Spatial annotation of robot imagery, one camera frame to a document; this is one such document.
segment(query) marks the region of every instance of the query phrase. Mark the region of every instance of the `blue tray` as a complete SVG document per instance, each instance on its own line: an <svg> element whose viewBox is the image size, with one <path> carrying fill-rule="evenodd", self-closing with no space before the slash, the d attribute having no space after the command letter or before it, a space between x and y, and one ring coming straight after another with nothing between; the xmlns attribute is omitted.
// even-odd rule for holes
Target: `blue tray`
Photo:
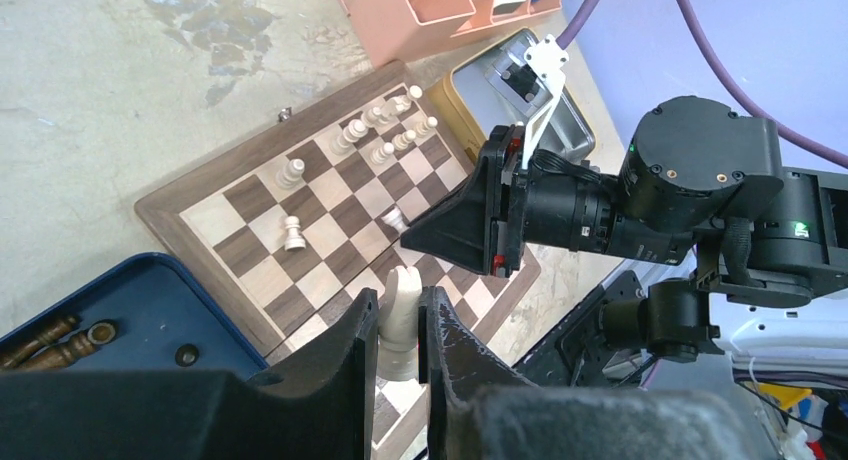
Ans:
<svg viewBox="0 0 848 460"><path fill-rule="evenodd" d="M185 266L168 255L124 260L0 339L0 349L28 338L40 320L61 314L78 315L83 329L104 319L119 329L115 341L68 370L179 369L174 354L186 343L200 351L188 369L229 370L246 379L268 366Z"/></svg>

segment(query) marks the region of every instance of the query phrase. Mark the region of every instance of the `white pawn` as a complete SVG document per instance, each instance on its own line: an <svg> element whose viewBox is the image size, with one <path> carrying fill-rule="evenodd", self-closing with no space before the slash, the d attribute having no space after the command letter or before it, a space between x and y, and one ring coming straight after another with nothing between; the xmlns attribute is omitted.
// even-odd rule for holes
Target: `white pawn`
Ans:
<svg viewBox="0 0 848 460"><path fill-rule="evenodd" d="M415 130L418 138L424 140L433 134L437 125L439 125L439 121L436 120L436 117L427 117L427 120L418 122L418 125L415 125L413 130Z"/></svg>
<svg viewBox="0 0 848 460"><path fill-rule="evenodd" d="M303 171L306 170L306 163L299 158L290 160L289 163L277 172L277 185L280 188L294 188L295 185L303 178Z"/></svg>
<svg viewBox="0 0 848 460"><path fill-rule="evenodd" d="M330 142L330 150L336 155L344 155L353 149L353 144L368 133L368 127L362 120L354 120L347 124L341 135Z"/></svg>
<svg viewBox="0 0 848 460"><path fill-rule="evenodd" d="M289 250L300 250L301 248L306 247L306 239L300 234L299 218L286 217L286 221L283 225L286 229L285 249L287 252Z"/></svg>
<svg viewBox="0 0 848 460"><path fill-rule="evenodd" d="M400 213L400 209L397 206L389 210L389 213L380 217L380 220L386 225L393 227L398 233L403 233L406 230L406 224L403 223L403 214Z"/></svg>
<svg viewBox="0 0 848 460"><path fill-rule="evenodd" d="M417 137L418 135L414 131L407 130L403 133L398 133L397 135L395 135L395 138L392 139L392 145L395 146L395 151L400 152L409 148L409 146L412 144L412 142L415 141Z"/></svg>
<svg viewBox="0 0 848 460"><path fill-rule="evenodd" d="M379 147L375 148L373 152L371 152L371 161L374 162L375 165L381 165L386 163L386 160L389 159L395 153L395 146L389 142L386 142Z"/></svg>

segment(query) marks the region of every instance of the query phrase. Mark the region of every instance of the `wooden chessboard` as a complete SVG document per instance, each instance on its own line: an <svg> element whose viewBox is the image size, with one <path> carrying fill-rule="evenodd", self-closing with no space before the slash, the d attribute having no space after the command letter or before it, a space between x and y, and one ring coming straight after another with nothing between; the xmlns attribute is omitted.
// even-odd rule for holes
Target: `wooden chessboard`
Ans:
<svg viewBox="0 0 848 460"><path fill-rule="evenodd" d="M269 361L285 358L326 330L360 289L382 295L388 271L398 265L417 267L425 285L445 287L460 318L484 341L538 277L529 251L525 267L508 281L478 277L400 248L397 232L379 220L397 205L408 222L473 169L426 99L370 130L353 151L330 150L330 142L363 110L413 84L404 65L392 63L136 204L153 233ZM377 145L428 116L439 119L433 136L384 164L369 160ZM281 189L275 175L293 158L306 163L304 181ZM307 248L282 248L288 215L300 218ZM378 379L373 446L380 459L397 458L424 425L424 395L414 381Z"/></svg>

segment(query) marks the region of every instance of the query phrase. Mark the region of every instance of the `light square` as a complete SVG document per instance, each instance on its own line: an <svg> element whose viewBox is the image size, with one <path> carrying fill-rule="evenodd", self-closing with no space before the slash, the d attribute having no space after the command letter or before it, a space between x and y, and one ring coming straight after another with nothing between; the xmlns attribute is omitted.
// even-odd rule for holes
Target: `light square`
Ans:
<svg viewBox="0 0 848 460"><path fill-rule="evenodd" d="M292 286L291 278L286 275L274 257L268 257L259 262L259 265L250 269L239 280L262 308L267 307Z"/></svg>
<svg viewBox="0 0 848 460"><path fill-rule="evenodd" d="M347 236L329 213L325 213L304 230L303 237L322 259L327 258L347 241Z"/></svg>
<svg viewBox="0 0 848 460"><path fill-rule="evenodd" d="M324 306L327 300L342 289L342 284L325 263L313 268L295 285L316 310Z"/></svg>
<svg viewBox="0 0 848 460"><path fill-rule="evenodd" d="M209 245L217 245L244 226L244 220L224 197L213 195L180 215Z"/></svg>

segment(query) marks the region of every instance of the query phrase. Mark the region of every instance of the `brown chess piece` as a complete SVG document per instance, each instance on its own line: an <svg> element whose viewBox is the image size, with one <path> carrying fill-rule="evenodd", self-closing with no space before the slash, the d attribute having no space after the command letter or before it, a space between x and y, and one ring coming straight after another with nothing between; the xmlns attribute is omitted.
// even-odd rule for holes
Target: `brown chess piece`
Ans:
<svg viewBox="0 0 848 460"><path fill-rule="evenodd" d="M60 338L73 332L77 325L79 325L79 318L76 315L66 315L54 319L43 329L35 332L35 335L23 344L7 353L0 354L0 369L15 368L35 352L41 350L42 347L49 347Z"/></svg>

